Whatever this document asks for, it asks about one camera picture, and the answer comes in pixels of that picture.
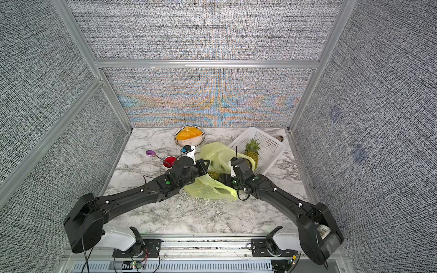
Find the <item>yellow-green plastic bag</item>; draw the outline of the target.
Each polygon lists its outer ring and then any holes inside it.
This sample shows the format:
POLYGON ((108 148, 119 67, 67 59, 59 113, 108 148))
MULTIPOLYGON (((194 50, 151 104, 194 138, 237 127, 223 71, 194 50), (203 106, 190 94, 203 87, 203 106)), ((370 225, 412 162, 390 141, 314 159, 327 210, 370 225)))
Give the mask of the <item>yellow-green plastic bag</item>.
MULTIPOLYGON (((198 154, 201 159, 208 159, 211 164, 208 168, 209 171, 219 172, 221 174, 230 174, 231 167, 229 165, 230 160, 234 157, 244 158, 250 162, 251 169, 252 159, 249 159, 244 154, 236 153, 226 145, 220 142, 214 142, 204 145, 198 154)), ((210 200, 237 200, 237 191, 234 188, 230 188, 221 182, 212 179, 208 174, 198 177, 195 181, 183 188, 190 196, 200 199, 210 200)))

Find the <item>pineapple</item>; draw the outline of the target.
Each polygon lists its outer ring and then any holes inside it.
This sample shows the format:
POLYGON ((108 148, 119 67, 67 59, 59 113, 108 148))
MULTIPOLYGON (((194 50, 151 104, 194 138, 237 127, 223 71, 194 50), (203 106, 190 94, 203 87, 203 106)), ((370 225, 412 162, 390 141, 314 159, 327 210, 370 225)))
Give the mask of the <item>pineapple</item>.
POLYGON ((215 172, 215 171, 209 171, 209 172, 208 172, 208 175, 209 175, 212 179, 219 181, 219 178, 220 178, 221 173, 219 173, 219 172, 215 172))
POLYGON ((248 157, 251 157, 255 162, 254 169, 257 169, 259 162, 259 150, 260 146, 256 139, 252 138, 245 146, 244 154, 248 157))

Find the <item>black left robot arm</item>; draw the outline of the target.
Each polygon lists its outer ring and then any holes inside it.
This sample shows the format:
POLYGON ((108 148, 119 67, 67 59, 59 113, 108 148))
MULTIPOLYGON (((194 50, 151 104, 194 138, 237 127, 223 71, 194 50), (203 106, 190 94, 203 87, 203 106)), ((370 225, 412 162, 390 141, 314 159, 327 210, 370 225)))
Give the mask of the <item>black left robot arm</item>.
POLYGON ((109 234, 104 231, 104 225, 112 219, 177 195, 196 178, 208 174, 210 163, 210 160, 181 157, 171 169, 144 185, 107 196, 83 195, 63 222, 72 252, 78 254, 95 247, 102 236, 109 234))

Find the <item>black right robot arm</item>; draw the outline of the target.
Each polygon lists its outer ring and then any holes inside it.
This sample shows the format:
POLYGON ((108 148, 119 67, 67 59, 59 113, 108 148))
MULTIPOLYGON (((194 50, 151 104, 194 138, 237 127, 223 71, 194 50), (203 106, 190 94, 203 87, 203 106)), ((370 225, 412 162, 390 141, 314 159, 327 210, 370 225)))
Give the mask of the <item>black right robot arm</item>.
POLYGON ((275 228, 266 236, 264 251, 275 257, 289 250, 299 251, 317 265, 324 265, 344 242, 344 236, 326 205, 320 202, 311 204, 280 189, 268 177, 254 174, 252 164, 246 159, 232 158, 229 165, 231 173, 219 175, 219 182, 267 202, 297 227, 297 240, 292 239, 284 227, 275 228))

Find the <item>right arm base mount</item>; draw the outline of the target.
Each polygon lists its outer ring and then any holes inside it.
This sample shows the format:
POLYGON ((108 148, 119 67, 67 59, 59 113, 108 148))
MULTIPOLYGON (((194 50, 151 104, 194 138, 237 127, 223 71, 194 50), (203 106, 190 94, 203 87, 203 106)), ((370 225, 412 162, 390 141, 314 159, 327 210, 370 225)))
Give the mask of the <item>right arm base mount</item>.
POLYGON ((297 257, 299 251, 281 250, 273 240, 266 238, 253 238, 246 244, 246 248, 251 251, 253 257, 297 257))

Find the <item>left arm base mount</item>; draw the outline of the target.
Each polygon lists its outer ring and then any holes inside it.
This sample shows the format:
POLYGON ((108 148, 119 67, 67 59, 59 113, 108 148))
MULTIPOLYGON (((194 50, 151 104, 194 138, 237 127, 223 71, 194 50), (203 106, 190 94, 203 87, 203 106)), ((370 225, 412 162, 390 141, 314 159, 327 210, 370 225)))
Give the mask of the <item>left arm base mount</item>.
POLYGON ((114 249, 113 258, 157 258, 160 253, 162 240, 146 239, 136 242, 127 250, 114 249))

